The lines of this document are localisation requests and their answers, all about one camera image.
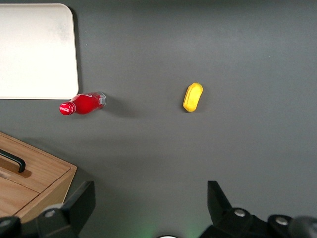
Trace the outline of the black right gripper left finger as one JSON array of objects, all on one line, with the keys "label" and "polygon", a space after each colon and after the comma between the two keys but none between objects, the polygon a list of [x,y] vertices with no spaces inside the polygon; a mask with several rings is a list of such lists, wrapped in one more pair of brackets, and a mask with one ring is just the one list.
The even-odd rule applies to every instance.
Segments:
[{"label": "black right gripper left finger", "polygon": [[2,238],[78,238],[96,205],[95,183],[86,181],[62,204],[44,209],[22,223],[17,216],[1,217]]}]

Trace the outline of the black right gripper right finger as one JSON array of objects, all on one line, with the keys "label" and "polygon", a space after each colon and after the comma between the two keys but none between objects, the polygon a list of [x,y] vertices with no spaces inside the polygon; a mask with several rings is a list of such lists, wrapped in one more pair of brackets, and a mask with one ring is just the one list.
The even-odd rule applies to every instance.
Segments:
[{"label": "black right gripper right finger", "polygon": [[208,181],[207,207],[212,220],[201,238],[315,238],[317,219],[271,215],[263,221],[242,208],[231,206],[220,185]]}]

